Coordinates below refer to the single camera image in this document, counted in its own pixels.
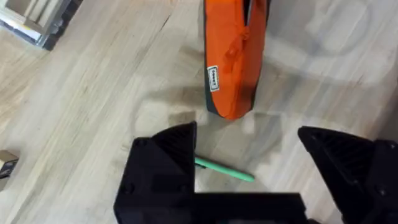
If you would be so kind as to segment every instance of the wooden floor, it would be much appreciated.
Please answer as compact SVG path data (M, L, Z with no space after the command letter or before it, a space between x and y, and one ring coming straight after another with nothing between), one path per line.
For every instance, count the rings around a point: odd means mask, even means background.
M0 148L21 160L0 223L116 223L132 140L196 119L197 153L256 176L199 170L198 191L300 192L340 223L297 137L314 125L375 138L398 75L398 1L273 0L254 111L208 114L199 0L84 0L48 53L0 29Z

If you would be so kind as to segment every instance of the light wood plank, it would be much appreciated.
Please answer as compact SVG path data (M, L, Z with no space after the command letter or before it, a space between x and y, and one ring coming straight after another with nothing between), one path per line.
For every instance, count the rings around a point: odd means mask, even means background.
M256 176L198 170L198 191L300 192L309 217L341 223L297 128L378 135L396 89L397 6L273 1L256 105L234 122L205 109L199 2L85 0L50 53L1 29L0 146L21 159L0 223L116 223L132 140L192 119L198 154Z

